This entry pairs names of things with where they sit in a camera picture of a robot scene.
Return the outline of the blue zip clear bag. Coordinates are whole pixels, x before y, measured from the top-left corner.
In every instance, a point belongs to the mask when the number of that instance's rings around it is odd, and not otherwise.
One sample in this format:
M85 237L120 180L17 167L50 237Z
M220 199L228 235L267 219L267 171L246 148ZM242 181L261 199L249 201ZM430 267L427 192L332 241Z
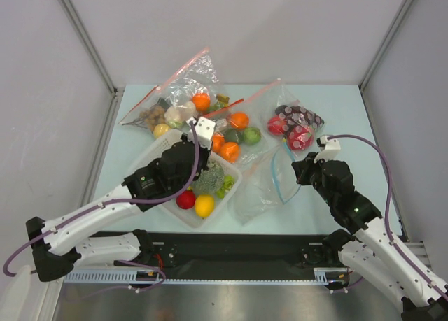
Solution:
M293 162L295 155L285 141L255 158L243 170L241 184L230 200L231 217L245 225L291 202L301 188Z

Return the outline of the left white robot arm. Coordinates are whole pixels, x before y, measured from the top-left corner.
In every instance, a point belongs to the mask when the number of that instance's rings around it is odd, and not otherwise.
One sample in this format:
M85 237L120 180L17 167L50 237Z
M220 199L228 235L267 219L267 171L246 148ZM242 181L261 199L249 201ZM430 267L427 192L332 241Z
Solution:
M175 199L207 169L210 140L181 140L137 169L108 194L55 220L34 217L26 228L38 278L50 282L76 267L112 262L146 265L153 260L154 247L148 233L136 229L119 236L97 237L104 227L139 215Z

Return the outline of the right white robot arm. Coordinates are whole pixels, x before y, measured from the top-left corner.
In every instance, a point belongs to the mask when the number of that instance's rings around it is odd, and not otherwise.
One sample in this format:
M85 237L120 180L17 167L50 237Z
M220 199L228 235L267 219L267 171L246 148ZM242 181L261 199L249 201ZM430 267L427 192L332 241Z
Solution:
M324 240L323 258L360 274L398 309L402 320L446 320L447 282L395 235L384 216L354 187L346 162L315 162L316 153L291 164L297 183L313 187L340 229Z

